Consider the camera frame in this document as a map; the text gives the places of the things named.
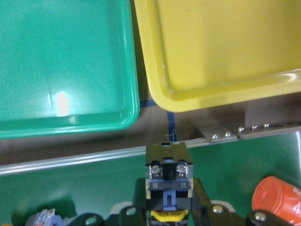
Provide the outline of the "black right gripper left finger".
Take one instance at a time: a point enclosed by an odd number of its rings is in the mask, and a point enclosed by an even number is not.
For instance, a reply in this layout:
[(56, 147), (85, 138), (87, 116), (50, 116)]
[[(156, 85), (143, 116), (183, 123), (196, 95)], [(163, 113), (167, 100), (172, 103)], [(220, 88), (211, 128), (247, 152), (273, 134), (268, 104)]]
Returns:
[(118, 223), (120, 226), (146, 226), (148, 224), (144, 178), (136, 180), (132, 204), (120, 210)]

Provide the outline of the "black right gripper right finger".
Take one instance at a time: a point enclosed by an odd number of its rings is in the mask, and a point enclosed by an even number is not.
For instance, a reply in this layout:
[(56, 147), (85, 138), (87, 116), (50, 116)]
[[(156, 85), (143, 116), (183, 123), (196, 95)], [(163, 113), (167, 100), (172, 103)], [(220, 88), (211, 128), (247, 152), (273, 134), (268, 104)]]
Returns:
[(210, 213), (212, 205), (205, 189), (198, 178), (193, 179), (194, 188), (191, 201), (191, 214), (195, 226), (212, 226)]

